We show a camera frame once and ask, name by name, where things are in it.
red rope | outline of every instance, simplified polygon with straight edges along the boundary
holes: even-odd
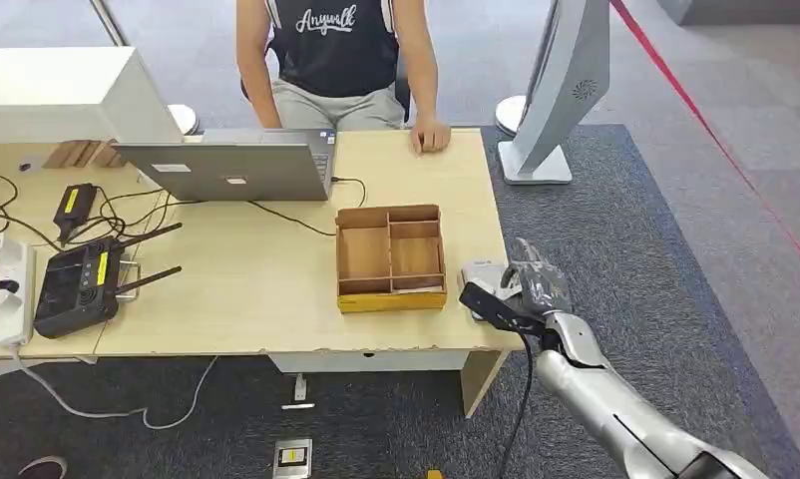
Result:
[[[705,121],[705,117],[702,116],[702,113],[699,111],[699,108],[697,108],[696,104],[693,103],[693,100],[690,98],[687,92],[685,92],[685,89],[682,88],[682,84],[679,83],[675,75],[673,75],[673,72],[670,71],[670,67],[667,66],[667,64],[661,58],[661,55],[659,55],[658,52],[655,51],[655,48],[652,46],[652,43],[649,41],[648,38],[646,38],[646,34],[637,24],[635,19],[632,17],[631,13],[629,13],[629,10],[626,8],[626,6],[623,5],[623,1],[622,0],[608,0],[608,1],[611,2],[611,5],[614,7],[615,10],[617,10],[617,13],[620,15],[620,18],[623,19],[623,23],[626,24],[626,26],[629,28],[629,31],[632,32],[632,35],[635,36],[637,41],[640,43],[641,47],[643,47],[644,51],[646,51],[646,54],[649,56],[650,60],[652,60],[652,63],[654,63],[655,66],[658,67],[658,70],[661,71],[661,73],[664,75],[667,81],[670,82],[670,85],[673,87],[673,90],[675,90],[676,94],[678,94],[679,97],[682,99],[682,101],[685,102],[685,105],[687,105],[688,110],[690,110],[693,116],[696,117],[697,120],[699,120],[699,123],[702,124],[703,128],[705,128],[705,131],[708,132],[708,135],[714,140],[714,143],[717,144],[717,147],[723,153],[723,156],[726,157],[726,160],[728,160],[729,163],[732,165],[732,168],[734,168],[735,171],[738,172],[738,175],[740,175],[744,183],[746,183],[749,189],[752,190],[753,193],[755,193],[755,196],[758,197],[758,199],[761,201],[761,204],[764,206],[764,209],[767,210],[767,213],[769,213],[771,217],[773,217],[773,219],[776,221],[776,224],[782,228],[782,230],[785,232],[785,234],[793,243],[796,250],[799,251],[800,253],[799,239],[793,234],[793,232],[791,232],[791,230],[787,227],[787,225],[785,225],[782,219],[779,218],[779,215],[776,214],[776,211],[773,210],[773,207],[770,206],[770,203],[761,195],[758,189],[755,188],[755,185],[753,185],[749,177],[747,177],[747,175],[743,172],[743,169],[741,169],[738,162],[735,161],[732,155],[729,154],[729,151],[726,149],[726,147],[723,146],[723,144],[717,138],[717,135],[715,135],[714,131],[711,130],[711,127],[708,126],[708,122]]]

silver robotic arm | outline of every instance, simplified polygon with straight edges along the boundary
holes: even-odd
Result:
[[[631,479],[766,479],[748,461],[681,430],[614,371],[570,308],[562,273],[523,241],[495,291],[469,278],[460,301],[498,329],[537,337],[536,373]]]
[[[553,338],[536,360],[538,377],[629,478],[766,479],[656,411],[614,371],[583,319],[554,310],[544,319]]]

yellow label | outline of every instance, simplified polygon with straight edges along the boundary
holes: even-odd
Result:
[[[77,199],[77,189],[74,188],[71,190],[71,194],[68,196],[68,202],[65,204],[65,213],[70,213],[71,208],[74,207],[74,200]]]
[[[107,254],[106,251],[101,253],[101,262],[98,264],[98,286],[107,280]]]

chair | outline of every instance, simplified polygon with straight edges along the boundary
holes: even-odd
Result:
[[[265,48],[265,57],[267,57],[268,51],[273,51],[273,54],[276,56],[277,63],[279,63],[279,59],[285,58],[285,49],[282,46],[274,42],[275,39],[271,39],[268,42],[267,47]],[[247,95],[247,90],[244,87],[244,81],[241,81],[241,92],[244,93],[244,97],[250,100],[250,97]],[[397,60],[397,76],[394,80],[394,97],[397,98],[397,101],[400,103],[400,106],[403,107],[403,122],[408,123],[409,121],[409,110],[412,104],[412,91],[409,88],[409,78],[406,75],[406,65],[403,62],[403,58],[400,57]]]

gray pants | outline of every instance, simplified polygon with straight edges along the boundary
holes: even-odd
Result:
[[[282,80],[271,91],[282,128],[396,130],[403,128],[403,107],[394,85],[364,97],[327,98],[312,95]]]

